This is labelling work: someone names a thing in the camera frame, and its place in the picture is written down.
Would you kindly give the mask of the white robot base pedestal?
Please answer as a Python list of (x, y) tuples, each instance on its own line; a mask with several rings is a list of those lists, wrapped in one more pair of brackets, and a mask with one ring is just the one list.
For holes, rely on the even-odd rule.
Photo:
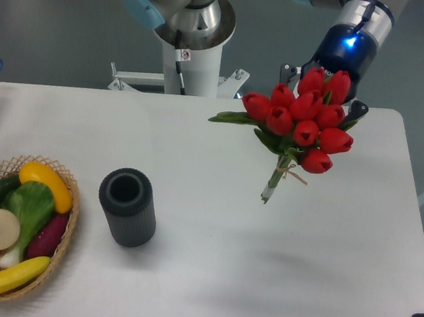
[(154, 32), (162, 47), (163, 74), (120, 71), (117, 81), (161, 85), (166, 94), (238, 98), (249, 72), (238, 68), (220, 75), (222, 49), (234, 35), (236, 15), (228, 0), (200, 8), (182, 8), (171, 17), (151, 0), (122, 0), (134, 20)]

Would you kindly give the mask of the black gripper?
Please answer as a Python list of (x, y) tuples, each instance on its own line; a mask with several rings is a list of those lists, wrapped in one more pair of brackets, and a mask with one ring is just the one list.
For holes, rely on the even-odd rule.
[[(324, 68), (326, 77), (338, 71), (347, 71), (351, 80), (346, 103), (356, 96), (356, 89), (363, 75), (376, 56), (377, 45), (371, 35), (362, 32), (353, 33), (349, 25), (334, 25), (323, 38), (312, 58), (302, 67), (281, 64), (279, 83), (295, 88), (298, 81), (312, 68)], [(369, 107), (359, 100), (351, 101), (345, 119), (339, 129), (349, 130), (369, 112)]]

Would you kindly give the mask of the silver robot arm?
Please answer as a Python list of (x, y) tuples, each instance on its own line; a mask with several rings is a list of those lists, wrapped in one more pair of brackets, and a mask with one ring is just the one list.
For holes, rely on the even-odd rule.
[[(292, 88), (314, 68), (326, 76), (349, 72), (350, 92), (358, 83), (391, 32), (409, 0), (294, 0), (319, 8), (339, 8), (340, 13), (311, 59), (303, 66), (282, 64), (279, 80)], [(162, 73), (112, 71), (111, 90), (131, 91), (134, 85), (160, 86), (167, 94), (197, 97), (239, 97), (249, 78), (243, 69), (220, 76), (223, 46), (236, 27), (228, 0), (122, 0), (142, 27), (153, 31), (162, 44)]]

